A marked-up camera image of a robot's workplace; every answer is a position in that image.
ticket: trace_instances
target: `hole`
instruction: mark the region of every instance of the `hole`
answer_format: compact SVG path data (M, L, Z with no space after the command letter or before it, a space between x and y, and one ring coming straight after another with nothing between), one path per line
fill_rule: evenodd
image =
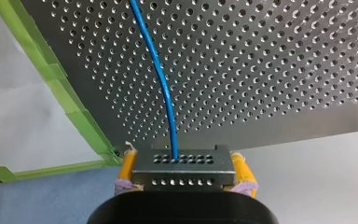
M88 13L92 13L94 11L94 8L93 7L87 7L87 12Z
M101 28L101 26L103 26L103 24L100 21L95 22L95 27L96 28Z
M202 10L204 10L204 11L206 11L206 10L208 10L209 9L209 5L208 4L202 4Z
M222 20L223 21L228 21L229 20L228 14L223 15Z
M246 15L246 10L245 9L241 9L240 10L240 17L243 17Z
M104 1L102 1L102 2L100 3L100 7L101 7L101 9L106 9L106 8L107 8L107 3L105 3Z
M78 11L75 11L74 12L74 17L76 18L76 19L78 19L79 17L80 17L80 12L78 12Z
M158 7L158 6L157 6L157 3L155 3L155 2L150 3L150 9L156 10L157 7Z
M57 8L60 6L60 4L56 1L53 1L51 4L53 5L54 8Z
M193 15L193 9L192 8L188 8L187 10L186 10L186 15L187 16L191 16L191 15Z
M261 10L263 10L263 5L258 4L257 6L255 6L255 8L257 12L260 12Z
M68 18L67 18L66 16L62 16L62 17L61 17L61 21L62 21L62 22L68 22Z

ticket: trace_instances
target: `perforated metal sheet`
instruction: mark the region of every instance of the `perforated metal sheet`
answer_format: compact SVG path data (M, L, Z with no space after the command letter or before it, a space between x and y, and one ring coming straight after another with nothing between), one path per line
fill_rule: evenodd
M161 90L127 1L22 0L113 144L169 147ZM358 131L358 1L141 1L179 148Z

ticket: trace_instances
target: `green painter's tape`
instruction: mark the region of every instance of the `green painter's tape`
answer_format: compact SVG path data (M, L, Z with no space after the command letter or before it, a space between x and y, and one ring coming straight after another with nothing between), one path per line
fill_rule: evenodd
M72 90L72 87L67 79L54 79L47 81L47 83L65 113L69 114L85 109L77 97L74 100L68 94L68 90Z
M21 0L0 0L0 14L37 71L50 87L67 117L89 145L105 160L105 164L120 164L121 158L113 153L112 145L77 97L66 79L67 75L60 62L37 29L34 20L22 5Z
M72 173L72 172L99 169L107 166L108 164L106 164L106 161L87 161L77 164L56 166L46 169L38 169L33 171L17 172L17 173L12 173L5 166L0 166L0 181L10 182L16 180L32 179L32 178L37 178L46 175L61 175L61 174Z
M9 171L5 166L0 166L0 181L9 182L19 180L11 171Z
M40 74L43 74L43 78L46 81L54 79L65 79L66 74L64 74L60 66L56 63L51 63L46 66L42 66L38 69Z

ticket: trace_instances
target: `black object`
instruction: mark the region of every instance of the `black object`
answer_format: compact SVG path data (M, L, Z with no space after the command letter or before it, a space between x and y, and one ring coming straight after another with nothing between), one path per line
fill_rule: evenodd
M264 204L239 193L134 191L103 203L88 223L277 224L278 221Z

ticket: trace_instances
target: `gray surface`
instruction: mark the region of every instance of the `gray surface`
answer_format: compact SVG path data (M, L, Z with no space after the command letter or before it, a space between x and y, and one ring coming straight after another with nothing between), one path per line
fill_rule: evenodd
M0 224L86 223L113 196L119 168L0 184Z
M217 190L234 183L235 171L226 147L181 150L171 160L167 149L137 154L132 182L157 190Z
M115 146L169 147L128 1L22 2ZM141 2L172 88L179 148L358 131L358 1Z
M241 153L280 223L358 223L358 133Z

